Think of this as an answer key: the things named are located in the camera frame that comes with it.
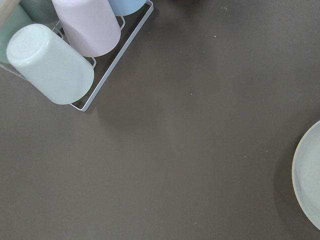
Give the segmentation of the cream round plate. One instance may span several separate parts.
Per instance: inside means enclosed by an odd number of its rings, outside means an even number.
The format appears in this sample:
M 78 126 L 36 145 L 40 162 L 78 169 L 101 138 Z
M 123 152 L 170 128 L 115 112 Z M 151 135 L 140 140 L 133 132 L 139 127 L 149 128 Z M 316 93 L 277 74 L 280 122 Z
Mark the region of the cream round plate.
M 310 222 L 320 228 L 320 123 L 312 125 L 299 141 L 291 167 L 298 204 Z

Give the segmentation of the pink plastic cup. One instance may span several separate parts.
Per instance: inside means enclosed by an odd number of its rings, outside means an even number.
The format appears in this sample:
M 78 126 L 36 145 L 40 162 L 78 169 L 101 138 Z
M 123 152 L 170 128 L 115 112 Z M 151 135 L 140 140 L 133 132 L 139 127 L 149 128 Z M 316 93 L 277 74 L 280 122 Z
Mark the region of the pink plastic cup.
M 84 57 L 100 57 L 119 43 L 121 28 L 107 0 L 54 0 L 69 44 Z

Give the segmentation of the blue plastic cup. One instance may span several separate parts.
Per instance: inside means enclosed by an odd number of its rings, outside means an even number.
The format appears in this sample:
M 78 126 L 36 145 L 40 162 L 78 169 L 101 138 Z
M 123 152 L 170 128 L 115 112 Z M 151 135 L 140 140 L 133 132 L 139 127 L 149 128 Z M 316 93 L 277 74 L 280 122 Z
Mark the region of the blue plastic cup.
M 146 0 L 108 0 L 116 17 L 131 15 L 142 8 Z

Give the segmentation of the white mint plastic cup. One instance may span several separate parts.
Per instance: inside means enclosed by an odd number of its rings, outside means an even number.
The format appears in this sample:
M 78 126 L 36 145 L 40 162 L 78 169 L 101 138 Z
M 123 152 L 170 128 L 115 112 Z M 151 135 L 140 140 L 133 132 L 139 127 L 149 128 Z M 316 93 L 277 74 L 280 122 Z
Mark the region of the white mint plastic cup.
M 94 81 L 93 66 L 47 26 L 30 24 L 10 39 L 9 63 L 51 102 L 81 99 Z

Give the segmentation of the grey plastic cup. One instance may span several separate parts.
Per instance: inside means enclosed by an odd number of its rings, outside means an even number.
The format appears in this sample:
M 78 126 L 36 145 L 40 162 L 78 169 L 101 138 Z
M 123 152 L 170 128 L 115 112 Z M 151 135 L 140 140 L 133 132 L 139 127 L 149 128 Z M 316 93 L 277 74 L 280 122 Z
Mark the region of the grey plastic cup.
M 36 23 L 49 24 L 59 19 L 51 0 L 21 0 L 19 4 Z

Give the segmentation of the green plastic cup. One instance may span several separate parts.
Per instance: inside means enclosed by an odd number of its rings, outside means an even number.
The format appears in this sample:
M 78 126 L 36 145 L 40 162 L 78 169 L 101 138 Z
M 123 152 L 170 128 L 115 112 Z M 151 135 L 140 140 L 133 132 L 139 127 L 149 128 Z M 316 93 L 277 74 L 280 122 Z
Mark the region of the green plastic cup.
M 0 61 L 8 64 L 7 46 L 12 36 L 21 28 L 32 24 L 31 18 L 24 9 L 18 5 L 0 28 Z

